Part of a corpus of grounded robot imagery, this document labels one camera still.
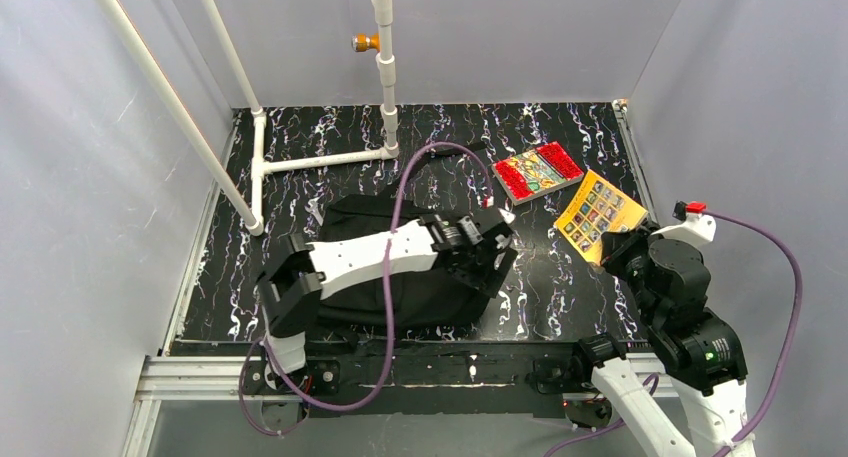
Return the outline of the black student backpack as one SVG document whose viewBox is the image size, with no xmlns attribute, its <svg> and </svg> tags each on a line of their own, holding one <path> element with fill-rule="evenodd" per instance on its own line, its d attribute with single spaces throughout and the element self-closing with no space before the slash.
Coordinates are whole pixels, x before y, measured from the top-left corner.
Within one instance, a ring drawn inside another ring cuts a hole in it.
<svg viewBox="0 0 848 457">
<path fill-rule="evenodd" d="M 404 193 L 430 161 L 475 155 L 477 144 L 421 148 L 401 176 L 376 195 L 350 194 L 324 213 L 310 256 L 327 277 L 319 319 L 361 326 L 462 326 L 480 318 L 488 298 L 450 274 L 461 243 L 456 210 L 429 210 Z"/>
</svg>

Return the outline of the red colourful cover book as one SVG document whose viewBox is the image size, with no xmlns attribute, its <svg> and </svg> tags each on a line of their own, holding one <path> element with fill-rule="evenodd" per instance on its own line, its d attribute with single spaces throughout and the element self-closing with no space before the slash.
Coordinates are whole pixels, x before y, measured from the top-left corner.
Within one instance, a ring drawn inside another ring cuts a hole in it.
<svg viewBox="0 0 848 457">
<path fill-rule="evenodd" d="M 546 143 L 495 162 L 492 170 L 513 205 L 583 180 L 582 170 L 559 142 Z"/>
</svg>

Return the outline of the yellow picture cover book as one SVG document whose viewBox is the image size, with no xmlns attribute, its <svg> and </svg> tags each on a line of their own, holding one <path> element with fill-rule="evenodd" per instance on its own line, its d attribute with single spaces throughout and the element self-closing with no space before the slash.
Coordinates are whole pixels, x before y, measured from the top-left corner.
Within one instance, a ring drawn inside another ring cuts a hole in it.
<svg viewBox="0 0 848 457">
<path fill-rule="evenodd" d="M 634 199 L 588 171 L 554 226 L 587 263 L 598 265 L 602 234 L 633 230 L 647 216 L 648 211 Z"/>
</svg>

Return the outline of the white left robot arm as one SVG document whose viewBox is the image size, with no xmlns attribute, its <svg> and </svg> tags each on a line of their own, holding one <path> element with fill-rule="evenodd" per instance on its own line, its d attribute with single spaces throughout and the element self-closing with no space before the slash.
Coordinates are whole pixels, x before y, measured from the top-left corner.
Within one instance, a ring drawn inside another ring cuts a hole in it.
<svg viewBox="0 0 848 457">
<path fill-rule="evenodd" d="M 306 332 L 319 320 L 396 328 L 464 325 L 500 290 L 517 252 L 515 217 L 490 207 L 457 218 L 430 213 L 349 240 L 285 238 L 259 272 L 272 367 L 289 374 L 306 364 Z"/>
</svg>

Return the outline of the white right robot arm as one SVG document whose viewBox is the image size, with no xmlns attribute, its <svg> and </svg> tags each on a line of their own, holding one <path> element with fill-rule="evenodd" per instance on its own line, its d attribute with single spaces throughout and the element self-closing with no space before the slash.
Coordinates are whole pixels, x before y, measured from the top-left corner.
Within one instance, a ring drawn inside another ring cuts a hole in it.
<svg viewBox="0 0 848 457">
<path fill-rule="evenodd" d="M 600 265 L 623 280 L 684 407 L 686 440 L 636 376 L 624 345 L 608 334 L 579 340 L 573 378 L 597 389 L 652 456 L 753 456 L 745 426 L 747 366 L 736 332 L 706 305 L 711 274 L 690 243 L 640 225 L 600 237 Z"/>
</svg>

